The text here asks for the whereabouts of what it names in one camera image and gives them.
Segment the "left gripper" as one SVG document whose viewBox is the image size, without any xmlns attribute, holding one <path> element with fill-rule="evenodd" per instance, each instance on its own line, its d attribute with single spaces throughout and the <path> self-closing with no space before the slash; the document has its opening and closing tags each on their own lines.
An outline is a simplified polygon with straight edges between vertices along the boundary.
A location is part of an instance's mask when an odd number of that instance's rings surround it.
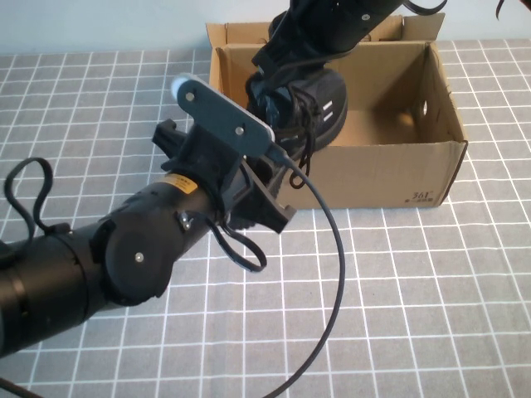
<svg viewBox="0 0 531 398">
<path fill-rule="evenodd" d="M 168 158 L 161 168 L 192 179 L 217 213 L 230 212 L 233 230 L 258 224 L 281 233 L 295 216 L 294 207 L 277 201 L 287 167 L 265 158 L 243 160 L 201 126 L 185 133 L 172 119 L 157 124 L 153 144 Z"/>
</svg>

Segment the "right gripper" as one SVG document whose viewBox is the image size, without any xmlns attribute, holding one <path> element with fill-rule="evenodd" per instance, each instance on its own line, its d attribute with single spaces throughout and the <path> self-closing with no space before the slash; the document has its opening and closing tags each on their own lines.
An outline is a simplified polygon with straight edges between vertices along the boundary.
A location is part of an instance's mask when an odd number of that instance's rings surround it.
<svg viewBox="0 0 531 398">
<path fill-rule="evenodd" d="M 269 41 L 252 58 L 261 77 L 269 82 L 291 80 L 297 70 L 322 66 L 341 58 L 346 51 L 326 50 L 309 37 L 291 10 L 277 16 L 270 24 Z"/>
</svg>

